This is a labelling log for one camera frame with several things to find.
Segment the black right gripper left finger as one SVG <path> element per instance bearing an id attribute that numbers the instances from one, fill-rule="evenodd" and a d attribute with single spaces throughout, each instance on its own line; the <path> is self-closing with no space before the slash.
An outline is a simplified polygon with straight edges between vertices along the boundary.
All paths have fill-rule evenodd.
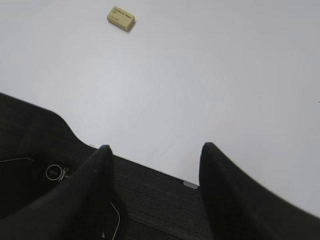
<path id="1" fill-rule="evenodd" d="M 114 192 L 113 153 L 97 149 L 70 178 L 0 222 L 2 240 L 99 240 Z"/>

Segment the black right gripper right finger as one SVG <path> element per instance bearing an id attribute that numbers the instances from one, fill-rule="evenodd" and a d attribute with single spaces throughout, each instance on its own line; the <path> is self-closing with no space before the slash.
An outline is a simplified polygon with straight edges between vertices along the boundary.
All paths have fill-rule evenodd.
<path id="1" fill-rule="evenodd" d="M 318 240 L 320 219 L 275 195 L 215 144 L 201 150 L 199 187 L 215 240 Z"/>

